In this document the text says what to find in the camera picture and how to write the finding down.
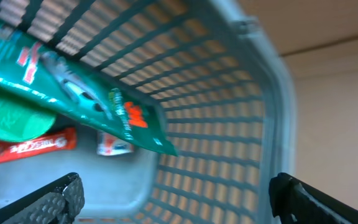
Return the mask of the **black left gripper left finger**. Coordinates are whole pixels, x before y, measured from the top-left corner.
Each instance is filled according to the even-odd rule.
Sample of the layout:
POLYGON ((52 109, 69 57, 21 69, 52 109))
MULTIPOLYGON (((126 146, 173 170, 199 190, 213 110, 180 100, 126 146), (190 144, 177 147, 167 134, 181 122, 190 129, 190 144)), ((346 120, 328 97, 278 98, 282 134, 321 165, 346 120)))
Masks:
POLYGON ((0 223, 73 223, 84 205, 82 180, 71 172, 0 208, 0 223))

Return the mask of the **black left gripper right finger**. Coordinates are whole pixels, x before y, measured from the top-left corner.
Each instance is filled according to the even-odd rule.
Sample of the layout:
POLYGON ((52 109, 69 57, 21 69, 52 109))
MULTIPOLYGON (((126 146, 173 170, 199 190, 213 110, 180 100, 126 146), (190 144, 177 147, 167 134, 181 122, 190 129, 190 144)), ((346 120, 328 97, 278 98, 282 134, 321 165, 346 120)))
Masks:
POLYGON ((282 224, 358 224, 358 210, 287 173, 270 179, 268 194, 282 224))

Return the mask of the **small red tissue pack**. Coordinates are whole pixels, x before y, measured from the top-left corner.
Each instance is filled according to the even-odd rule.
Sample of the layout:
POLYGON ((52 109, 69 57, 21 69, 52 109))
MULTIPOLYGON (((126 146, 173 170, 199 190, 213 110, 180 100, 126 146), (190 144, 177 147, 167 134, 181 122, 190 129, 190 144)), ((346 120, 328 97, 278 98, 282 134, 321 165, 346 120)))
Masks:
POLYGON ((98 146, 96 153, 100 156, 120 156, 134 152, 134 147, 111 134, 98 132, 98 146))

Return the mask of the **red Nescafe sachet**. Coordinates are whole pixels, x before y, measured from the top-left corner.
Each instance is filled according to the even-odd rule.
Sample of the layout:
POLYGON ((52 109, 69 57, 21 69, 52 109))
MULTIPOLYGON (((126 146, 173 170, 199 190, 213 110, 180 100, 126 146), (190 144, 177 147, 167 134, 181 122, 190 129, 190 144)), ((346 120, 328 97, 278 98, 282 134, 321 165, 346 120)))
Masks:
POLYGON ((0 141, 0 164, 48 152, 72 150, 76 147, 76 144, 77 134, 75 128, 65 128, 24 142, 0 141))

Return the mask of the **green lid can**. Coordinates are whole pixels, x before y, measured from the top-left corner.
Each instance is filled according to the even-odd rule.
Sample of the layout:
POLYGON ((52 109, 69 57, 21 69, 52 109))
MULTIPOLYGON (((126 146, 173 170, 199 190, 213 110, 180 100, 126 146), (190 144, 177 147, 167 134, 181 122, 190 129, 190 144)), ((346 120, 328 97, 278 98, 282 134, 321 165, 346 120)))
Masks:
POLYGON ((45 134, 54 124, 54 111, 0 91, 0 140, 23 142, 45 134))

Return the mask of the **green 3M gloves pack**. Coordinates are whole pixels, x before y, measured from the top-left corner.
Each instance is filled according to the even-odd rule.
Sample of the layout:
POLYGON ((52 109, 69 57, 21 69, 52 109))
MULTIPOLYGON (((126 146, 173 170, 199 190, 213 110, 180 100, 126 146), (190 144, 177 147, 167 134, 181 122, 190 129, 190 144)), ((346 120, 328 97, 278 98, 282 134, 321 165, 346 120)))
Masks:
POLYGON ((0 90, 140 148, 178 154, 151 102, 2 21, 0 90))

